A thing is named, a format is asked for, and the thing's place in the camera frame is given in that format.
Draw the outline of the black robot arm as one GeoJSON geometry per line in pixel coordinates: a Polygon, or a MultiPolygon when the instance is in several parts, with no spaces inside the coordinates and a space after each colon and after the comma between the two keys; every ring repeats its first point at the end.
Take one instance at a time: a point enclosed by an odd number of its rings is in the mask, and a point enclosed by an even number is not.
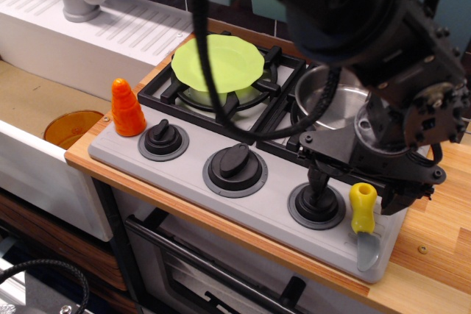
{"type": "Polygon", "coordinates": [[[352,124],[300,136],[313,160],[294,210],[309,221],[331,219],[340,203],[327,181],[336,174],[384,184],[384,215],[431,195],[446,174],[417,150],[454,141],[470,97],[459,53],[433,19],[439,0],[279,1],[297,48],[350,71],[371,93],[352,124]]]}

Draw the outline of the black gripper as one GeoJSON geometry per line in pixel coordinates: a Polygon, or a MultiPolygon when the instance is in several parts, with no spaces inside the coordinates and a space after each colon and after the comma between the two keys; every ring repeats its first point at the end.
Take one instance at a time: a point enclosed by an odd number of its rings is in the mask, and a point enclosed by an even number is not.
{"type": "Polygon", "coordinates": [[[431,195],[433,188],[446,180],[447,174],[437,162],[425,159],[414,149],[377,142],[369,116],[369,106],[377,102],[373,99],[365,103],[346,127],[300,135],[299,153],[311,159],[309,204],[318,204],[329,196],[330,177],[345,182],[361,180],[384,188],[381,214],[394,215],[431,195]]]}

